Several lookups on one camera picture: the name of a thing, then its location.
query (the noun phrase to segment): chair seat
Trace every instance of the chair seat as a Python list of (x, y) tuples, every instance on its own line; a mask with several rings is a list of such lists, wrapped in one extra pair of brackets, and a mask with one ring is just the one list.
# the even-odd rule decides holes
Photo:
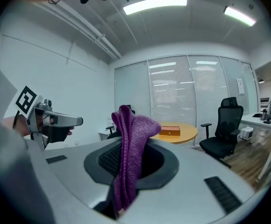
[(218, 159), (222, 159), (228, 154), (232, 154), (235, 148), (235, 145), (228, 144), (217, 137), (202, 140), (200, 146), (206, 153)]

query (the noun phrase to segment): window blind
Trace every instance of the window blind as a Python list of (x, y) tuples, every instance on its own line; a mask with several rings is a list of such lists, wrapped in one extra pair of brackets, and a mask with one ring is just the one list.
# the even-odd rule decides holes
[(242, 63), (242, 69), (246, 78), (248, 99), (249, 99), (249, 113), (258, 112), (258, 95), (256, 82), (257, 79), (254, 78), (252, 68), (247, 63)]
[(228, 98), (228, 88), (220, 60), (216, 56), (188, 56), (197, 99), (197, 129), (195, 145), (206, 139), (202, 124), (211, 123), (209, 137), (214, 137), (218, 124), (218, 108)]
[(131, 105), (135, 114), (150, 117), (150, 92), (147, 63), (115, 69), (115, 109)]
[[(240, 62), (238, 60), (221, 57), (221, 63), (226, 74), (230, 97), (236, 97), (238, 105), (243, 107), (243, 114), (248, 114), (249, 103), (247, 83)], [(244, 94), (239, 94), (237, 78), (242, 79), (243, 81)]]
[[(187, 57), (149, 60), (148, 65), (152, 118), (196, 126), (195, 90)], [(192, 140), (184, 145), (193, 144)]]

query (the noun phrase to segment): mesh chair back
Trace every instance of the mesh chair back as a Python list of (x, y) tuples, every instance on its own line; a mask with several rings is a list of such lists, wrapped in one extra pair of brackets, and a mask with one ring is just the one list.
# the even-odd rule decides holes
[(218, 110), (219, 120), (215, 136), (227, 143), (236, 143), (230, 133), (238, 129), (242, 119), (243, 107), (239, 106), (236, 97), (223, 99)]

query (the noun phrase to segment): purple cloth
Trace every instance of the purple cloth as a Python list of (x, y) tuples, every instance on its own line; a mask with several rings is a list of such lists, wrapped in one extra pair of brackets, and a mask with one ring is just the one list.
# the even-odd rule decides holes
[(141, 177), (145, 144), (162, 127), (146, 116), (134, 115), (126, 105), (112, 113), (112, 119), (122, 133), (120, 171), (114, 181), (114, 195), (119, 211), (128, 208), (136, 198), (136, 182)]

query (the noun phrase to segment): brown box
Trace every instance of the brown box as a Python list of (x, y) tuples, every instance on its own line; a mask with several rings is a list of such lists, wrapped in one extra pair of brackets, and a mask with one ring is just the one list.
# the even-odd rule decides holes
[(162, 126), (160, 135), (180, 136), (179, 126)]

